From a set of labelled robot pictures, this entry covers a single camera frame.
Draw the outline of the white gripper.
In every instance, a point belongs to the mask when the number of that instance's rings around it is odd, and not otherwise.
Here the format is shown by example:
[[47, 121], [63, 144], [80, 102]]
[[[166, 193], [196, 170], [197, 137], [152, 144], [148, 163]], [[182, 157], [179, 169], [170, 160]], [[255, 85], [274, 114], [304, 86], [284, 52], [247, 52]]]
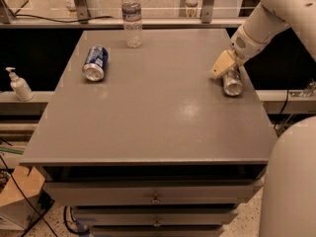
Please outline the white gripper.
[[246, 25], [240, 26], [231, 38], [232, 49], [224, 50], [210, 69], [211, 77], [218, 79], [236, 64], [244, 64], [259, 54], [268, 43], [267, 31]]

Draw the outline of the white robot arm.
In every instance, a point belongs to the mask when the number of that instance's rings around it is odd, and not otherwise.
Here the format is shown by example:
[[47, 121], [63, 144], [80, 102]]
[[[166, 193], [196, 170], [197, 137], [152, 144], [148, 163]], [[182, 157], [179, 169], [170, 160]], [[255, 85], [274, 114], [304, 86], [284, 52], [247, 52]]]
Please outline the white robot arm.
[[[291, 28], [316, 59], [316, 0], [260, 0], [212, 66], [216, 79], [256, 56]], [[259, 237], [316, 237], [316, 118], [277, 140], [265, 175]]]

